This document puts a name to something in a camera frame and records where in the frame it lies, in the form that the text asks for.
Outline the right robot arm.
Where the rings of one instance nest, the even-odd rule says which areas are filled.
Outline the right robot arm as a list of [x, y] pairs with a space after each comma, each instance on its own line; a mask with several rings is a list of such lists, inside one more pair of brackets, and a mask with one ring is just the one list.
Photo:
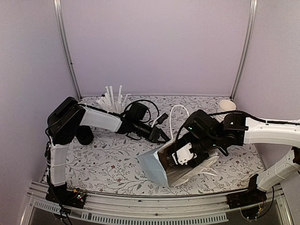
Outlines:
[[300, 169], [300, 122], [299, 120], [261, 119], [246, 112], [233, 110], [223, 113], [222, 122], [203, 110], [192, 113], [181, 126], [188, 131], [195, 146], [189, 150], [179, 148], [180, 138], [175, 139], [173, 159], [177, 164], [188, 164], [200, 151], [219, 149], [225, 156], [233, 145], [268, 143], [288, 145], [291, 150], [266, 171], [250, 178], [242, 200], [253, 204], [261, 192], [280, 183]]

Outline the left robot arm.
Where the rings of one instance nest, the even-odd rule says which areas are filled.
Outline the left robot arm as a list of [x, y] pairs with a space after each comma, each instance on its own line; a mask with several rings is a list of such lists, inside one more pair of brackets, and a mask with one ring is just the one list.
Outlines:
[[77, 138], [80, 144], [89, 145], [94, 138], [92, 127], [105, 129], [117, 134], [137, 135], [151, 143], [166, 143], [167, 134], [157, 127], [157, 122], [149, 124], [144, 116], [149, 112], [144, 100], [136, 100], [125, 107], [121, 113], [79, 103], [67, 97], [48, 117], [45, 133], [48, 137], [45, 157], [49, 169], [47, 181], [54, 188], [51, 195], [59, 203], [66, 203], [70, 194], [62, 186], [66, 184], [65, 167], [70, 143]]

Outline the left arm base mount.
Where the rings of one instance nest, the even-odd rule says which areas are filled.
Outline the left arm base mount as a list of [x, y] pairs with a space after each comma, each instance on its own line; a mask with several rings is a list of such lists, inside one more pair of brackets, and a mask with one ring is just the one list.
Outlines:
[[45, 199], [53, 203], [61, 203], [63, 206], [83, 209], [86, 202], [86, 194], [85, 191], [79, 188], [67, 190], [66, 187], [53, 187], [53, 189], [48, 188]]

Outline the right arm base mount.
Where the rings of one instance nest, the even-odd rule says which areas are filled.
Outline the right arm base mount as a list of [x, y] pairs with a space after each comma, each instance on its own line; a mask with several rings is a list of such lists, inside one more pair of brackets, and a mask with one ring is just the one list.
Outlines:
[[258, 189], [246, 190], [242, 192], [228, 194], [227, 204], [230, 209], [240, 208], [251, 204], [260, 203], [267, 200], [266, 192]]

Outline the brown cardboard cup carrier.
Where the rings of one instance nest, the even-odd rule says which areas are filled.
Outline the brown cardboard cup carrier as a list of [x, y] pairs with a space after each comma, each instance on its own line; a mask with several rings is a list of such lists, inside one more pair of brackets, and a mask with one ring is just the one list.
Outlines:
[[173, 168], [179, 167], [178, 164], [175, 163], [175, 160], [172, 156], [174, 151], [174, 145], [164, 146], [158, 152], [158, 157], [161, 165], [163, 166], [164, 170], [168, 173]]

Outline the light blue paper bag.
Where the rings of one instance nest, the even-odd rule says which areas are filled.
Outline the light blue paper bag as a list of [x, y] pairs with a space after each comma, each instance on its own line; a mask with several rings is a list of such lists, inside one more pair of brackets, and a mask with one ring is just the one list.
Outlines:
[[219, 154], [209, 129], [219, 122], [205, 111], [197, 110], [181, 125], [166, 144], [138, 156], [147, 179], [164, 187], [176, 187], [198, 174], [215, 176], [211, 166]]

